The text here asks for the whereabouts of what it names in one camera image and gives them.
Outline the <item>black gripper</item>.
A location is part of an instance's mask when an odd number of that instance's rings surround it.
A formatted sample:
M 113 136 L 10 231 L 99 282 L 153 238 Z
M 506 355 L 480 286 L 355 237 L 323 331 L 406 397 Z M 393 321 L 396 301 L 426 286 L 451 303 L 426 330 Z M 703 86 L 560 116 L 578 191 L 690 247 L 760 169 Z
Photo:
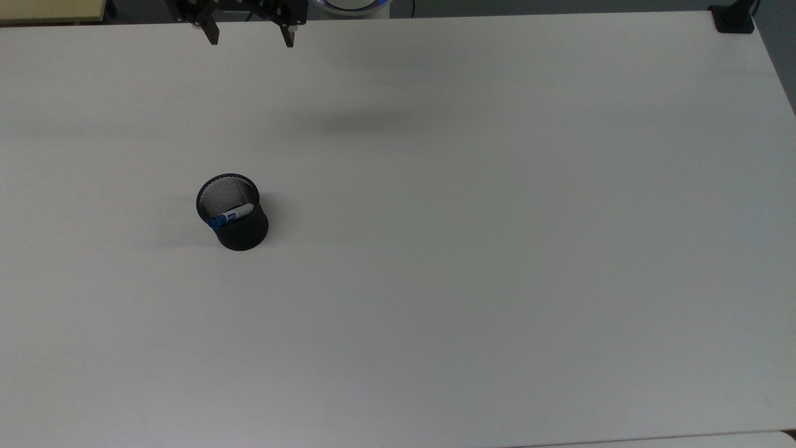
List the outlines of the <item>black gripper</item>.
M 295 46 L 295 26 L 306 23 L 307 1 L 177 1 L 176 21 L 199 23 L 211 45 L 218 45 L 220 31 L 213 17 L 216 12 L 246 12 L 280 26 L 287 48 Z

